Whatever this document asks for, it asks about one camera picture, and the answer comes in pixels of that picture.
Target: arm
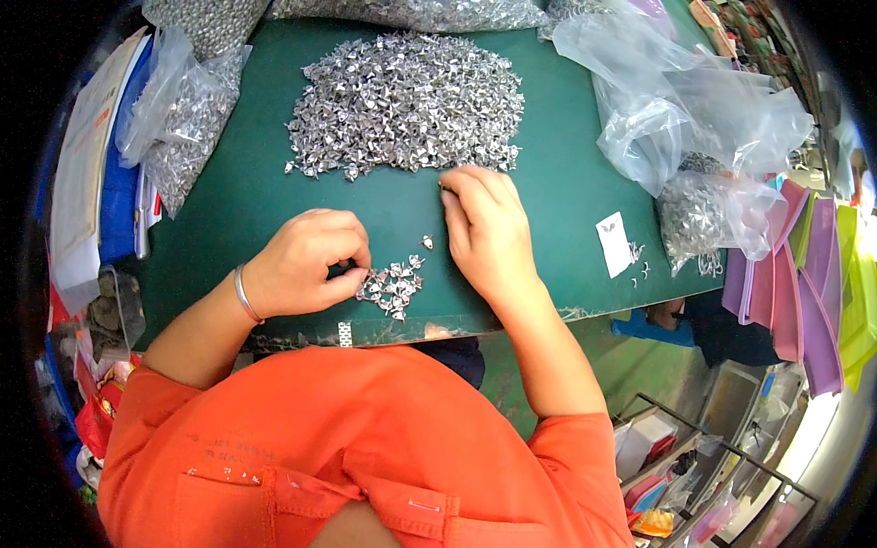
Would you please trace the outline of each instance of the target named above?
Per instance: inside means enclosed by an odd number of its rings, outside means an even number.
[[[509,333],[533,412],[607,413],[588,358],[536,273],[530,226],[509,176],[465,166],[439,182],[451,256]]]
[[[357,267],[327,281],[329,266],[348,259]],[[241,282],[257,316],[293,316],[352,297],[370,267],[368,236],[353,213],[310,210],[281,227],[246,264]],[[149,345],[143,363],[172,381],[210,388],[231,373],[255,325],[229,274]]]

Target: hand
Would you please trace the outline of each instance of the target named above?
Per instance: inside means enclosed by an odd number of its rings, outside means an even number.
[[[329,266],[356,268],[326,280]],[[262,318],[325,310],[356,293],[371,267],[366,229],[351,211],[310,210],[283,224],[246,263],[241,282]]]
[[[494,312],[538,288],[530,225],[506,174],[463,166],[438,177],[451,256]]]

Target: orange shirt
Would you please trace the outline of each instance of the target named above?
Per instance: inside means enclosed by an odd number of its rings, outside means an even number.
[[[97,507],[123,546],[307,546],[368,500],[405,546],[633,546],[605,415],[525,443],[406,346],[276,354],[207,391],[135,370]]]

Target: woman's left hand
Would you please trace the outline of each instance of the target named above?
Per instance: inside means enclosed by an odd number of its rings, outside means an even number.
[[[326,280],[331,265],[356,268]],[[371,267],[366,229],[351,211],[310,210],[287,221],[241,274],[262,318],[325,310],[353,296]]]

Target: pile of metal parts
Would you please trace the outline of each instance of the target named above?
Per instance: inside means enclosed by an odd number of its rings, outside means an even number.
[[[470,40],[413,32],[355,40],[304,68],[313,82],[287,124],[309,177],[343,167],[353,181],[378,164],[515,168],[524,96],[511,62]]]
[[[679,172],[667,182],[656,204],[672,275],[688,259],[736,246],[725,202],[721,189],[695,172]]]
[[[146,180],[159,190],[171,218],[213,154],[238,101],[242,52],[235,47],[215,60],[190,65],[170,105],[164,136],[143,157]]]
[[[612,14],[615,12],[604,0],[551,0],[545,10],[548,20],[544,25],[539,26],[536,36],[540,42],[545,42],[552,39],[554,29],[566,19],[574,18],[577,15]]]
[[[192,41],[198,60],[243,46],[268,0],[144,0],[143,17],[165,28],[179,26]]]
[[[418,32],[529,29],[545,13],[531,0],[274,0],[270,18],[336,18]]]
[[[380,272],[372,268],[356,292],[356,300],[371,301],[384,311],[384,316],[390,315],[405,323],[405,307],[411,302],[411,296],[423,286],[424,279],[416,271],[426,258],[409,255],[408,262],[408,266],[404,262],[392,263]]]
[[[631,249],[631,263],[636,265],[639,262],[639,257],[643,254],[643,250],[645,249],[645,245],[637,246],[637,242],[628,242],[627,244]],[[643,280],[646,280],[649,277],[649,271],[652,270],[649,268],[649,261],[643,261],[643,269],[640,270],[643,274]],[[633,288],[636,289],[638,285],[638,281],[636,277],[631,278],[633,282]]]
[[[696,171],[706,175],[730,173],[722,162],[704,153],[688,153],[680,162],[679,171]]]

